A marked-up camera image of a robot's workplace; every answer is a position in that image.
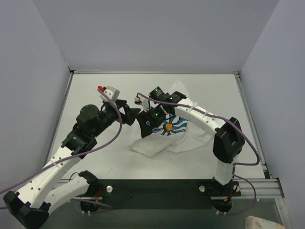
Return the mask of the white t-shirt with flower print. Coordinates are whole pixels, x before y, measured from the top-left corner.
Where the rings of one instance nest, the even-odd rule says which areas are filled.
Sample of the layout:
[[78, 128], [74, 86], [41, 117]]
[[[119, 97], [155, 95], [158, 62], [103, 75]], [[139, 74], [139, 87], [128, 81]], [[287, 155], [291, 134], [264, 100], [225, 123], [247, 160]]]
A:
[[141, 138], [140, 126], [135, 123], [131, 131], [129, 149], [153, 158], [164, 150], [173, 153], [187, 152], [209, 144], [211, 139], [205, 131], [187, 120], [167, 114], [166, 120], [145, 138]]

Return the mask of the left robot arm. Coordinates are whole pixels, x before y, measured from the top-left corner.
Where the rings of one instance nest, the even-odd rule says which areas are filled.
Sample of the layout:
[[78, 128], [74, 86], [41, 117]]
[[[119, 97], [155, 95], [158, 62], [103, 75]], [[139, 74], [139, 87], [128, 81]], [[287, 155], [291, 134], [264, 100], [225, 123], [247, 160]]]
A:
[[57, 152], [44, 166], [44, 171], [17, 191], [8, 191], [3, 200], [9, 212], [27, 229], [39, 229], [51, 212], [70, 199], [85, 194], [93, 196], [101, 186], [89, 171], [80, 172], [71, 182], [60, 188], [54, 185], [84, 157], [84, 152], [96, 145], [96, 137], [115, 121], [132, 125], [141, 110], [130, 108], [125, 100], [113, 104], [103, 102], [101, 108], [84, 106], [76, 118], [72, 131]]

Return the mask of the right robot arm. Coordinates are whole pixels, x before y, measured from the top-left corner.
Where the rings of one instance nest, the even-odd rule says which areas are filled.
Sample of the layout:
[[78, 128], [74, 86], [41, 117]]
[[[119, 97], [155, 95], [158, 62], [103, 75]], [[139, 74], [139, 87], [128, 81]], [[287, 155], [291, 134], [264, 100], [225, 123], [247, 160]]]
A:
[[154, 157], [163, 150], [181, 153], [213, 140], [217, 158], [213, 178], [222, 186], [232, 181], [235, 162], [245, 144], [238, 122], [224, 121], [183, 93], [164, 93], [160, 87], [147, 97], [136, 95], [134, 102], [142, 111], [136, 117], [140, 135], [133, 140], [132, 150]]

